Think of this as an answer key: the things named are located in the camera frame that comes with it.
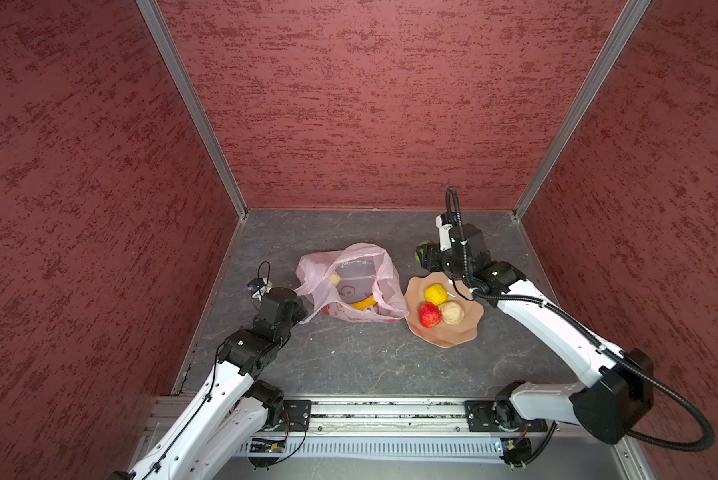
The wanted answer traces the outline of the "yellow fake lemon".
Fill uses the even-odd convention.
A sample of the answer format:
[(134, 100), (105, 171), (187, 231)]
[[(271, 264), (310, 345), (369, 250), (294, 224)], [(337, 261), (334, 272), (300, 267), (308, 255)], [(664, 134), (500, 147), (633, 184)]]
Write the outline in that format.
[(428, 303), (439, 306), (449, 300), (447, 290), (441, 284), (431, 284), (424, 290), (424, 297)]

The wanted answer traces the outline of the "beige fake fruit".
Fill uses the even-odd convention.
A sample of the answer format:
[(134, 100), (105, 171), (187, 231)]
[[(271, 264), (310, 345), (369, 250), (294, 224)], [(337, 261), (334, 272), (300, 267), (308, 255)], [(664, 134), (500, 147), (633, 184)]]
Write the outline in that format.
[(448, 325), (458, 325), (465, 318), (465, 310), (455, 301), (447, 301), (438, 306), (441, 321)]

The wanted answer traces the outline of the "red fake strawberry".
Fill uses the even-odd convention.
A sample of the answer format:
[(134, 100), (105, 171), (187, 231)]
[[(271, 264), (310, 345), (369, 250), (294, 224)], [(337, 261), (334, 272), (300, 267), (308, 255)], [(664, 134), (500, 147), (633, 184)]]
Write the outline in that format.
[(425, 302), (419, 307), (418, 317), (420, 325), (426, 329), (435, 328), (442, 321), (441, 311), (431, 302)]

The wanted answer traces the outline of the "pink scalloped bowl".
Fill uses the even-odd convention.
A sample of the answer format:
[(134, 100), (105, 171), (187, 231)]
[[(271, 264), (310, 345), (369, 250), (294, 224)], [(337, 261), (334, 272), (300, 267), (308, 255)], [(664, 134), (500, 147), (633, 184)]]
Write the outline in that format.
[(460, 281), (452, 283), (443, 273), (413, 277), (404, 298), (407, 326), (420, 339), (451, 348), (477, 337), (484, 307), (467, 295)]

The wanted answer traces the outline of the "pink plastic bag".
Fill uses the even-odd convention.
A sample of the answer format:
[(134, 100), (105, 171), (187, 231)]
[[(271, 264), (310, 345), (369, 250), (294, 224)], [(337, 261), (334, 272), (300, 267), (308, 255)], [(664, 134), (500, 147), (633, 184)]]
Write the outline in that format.
[[(341, 277), (334, 286), (328, 277)], [(400, 277), (390, 254), (371, 243), (356, 243), (338, 251), (307, 254), (296, 268), (300, 286), (297, 296), (308, 300), (311, 320), (323, 313), (353, 323), (393, 323), (408, 316)], [(351, 304), (373, 296), (377, 304), (357, 311)]]

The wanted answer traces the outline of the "green fake fruit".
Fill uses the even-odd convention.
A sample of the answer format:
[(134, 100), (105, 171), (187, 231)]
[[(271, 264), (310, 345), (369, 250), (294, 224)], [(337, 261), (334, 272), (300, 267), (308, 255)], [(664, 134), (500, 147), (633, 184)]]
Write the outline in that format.
[(415, 258), (422, 268), (429, 269), (431, 265), (436, 263), (439, 252), (438, 243), (424, 241), (415, 248)]

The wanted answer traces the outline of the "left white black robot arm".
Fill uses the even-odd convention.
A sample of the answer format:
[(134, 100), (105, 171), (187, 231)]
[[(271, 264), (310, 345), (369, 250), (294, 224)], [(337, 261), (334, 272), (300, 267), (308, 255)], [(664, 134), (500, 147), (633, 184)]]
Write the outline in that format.
[(228, 336), (204, 386), (167, 433), (130, 470), (112, 479), (211, 479), (260, 430), (290, 430), (283, 391), (260, 375), (308, 316), (302, 299), (274, 287), (250, 328)]

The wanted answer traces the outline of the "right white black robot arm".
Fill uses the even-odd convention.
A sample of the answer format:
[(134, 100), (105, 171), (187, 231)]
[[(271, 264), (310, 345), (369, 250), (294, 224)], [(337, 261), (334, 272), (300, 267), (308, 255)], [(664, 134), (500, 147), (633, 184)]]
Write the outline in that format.
[(549, 347), (575, 374), (567, 384), (534, 384), (523, 380), (495, 397), (493, 421), (516, 431), (532, 420), (577, 425), (595, 439), (616, 444), (651, 409), (651, 385), (633, 369), (652, 368), (634, 350), (624, 353), (575, 320), (567, 320), (519, 269), (492, 260), (482, 233), (472, 224), (458, 225), (437, 217), (439, 240), (416, 249), (420, 265), (461, 283), (472, 299), (489, 304), (518, 321)]

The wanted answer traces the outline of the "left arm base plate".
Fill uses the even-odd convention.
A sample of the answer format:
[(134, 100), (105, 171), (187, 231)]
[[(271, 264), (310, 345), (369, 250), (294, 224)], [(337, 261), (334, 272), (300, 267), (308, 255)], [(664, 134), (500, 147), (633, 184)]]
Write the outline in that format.
[(313, 402), (304, 399), (285, 399), (282, 412), (272, 428), (273, 432), (307, 432)]

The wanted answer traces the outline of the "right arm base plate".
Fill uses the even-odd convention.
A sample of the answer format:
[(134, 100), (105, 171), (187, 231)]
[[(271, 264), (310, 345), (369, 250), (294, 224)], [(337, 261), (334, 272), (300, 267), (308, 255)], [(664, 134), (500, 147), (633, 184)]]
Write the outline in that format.
[(467, 400), (465, 418), (472, 433), (541, 433), (548, 430), (544, 420), (525, 420), (506, 402)]

